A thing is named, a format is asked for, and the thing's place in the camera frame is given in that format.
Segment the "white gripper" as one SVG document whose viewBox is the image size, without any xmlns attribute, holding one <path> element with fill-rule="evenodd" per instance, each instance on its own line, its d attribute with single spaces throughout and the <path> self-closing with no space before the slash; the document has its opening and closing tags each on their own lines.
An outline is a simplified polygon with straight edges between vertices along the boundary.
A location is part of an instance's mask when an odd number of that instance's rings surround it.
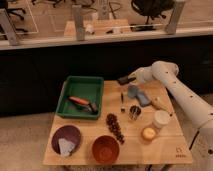
<svg viewBox="0 0 213 171">
<path fill-rule="evenodd" d="M 154 80 L 150 67 L 138 68 L 131 73 L 131 77 L 135 78 L 138 83 L 147 83 Z"/>
</svg>

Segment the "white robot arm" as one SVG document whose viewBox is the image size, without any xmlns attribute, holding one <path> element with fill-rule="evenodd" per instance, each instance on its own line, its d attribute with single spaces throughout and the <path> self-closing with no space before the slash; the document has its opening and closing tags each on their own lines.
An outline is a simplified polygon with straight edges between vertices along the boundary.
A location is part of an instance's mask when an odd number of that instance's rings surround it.
<svg viewBox="0 0 213 171">
<path fill-rule="evenodd" d="M 160 81 L 175 98 L 176 102 L 206 139 L 208 154 L 205 171 L 213 171 L 213 106 L 189 89 L 178 78 L 179 68 L 175 63 L 156 61 L 151 66 L 140 67 L 129 78 L 138 83 Z"/>
</svg>

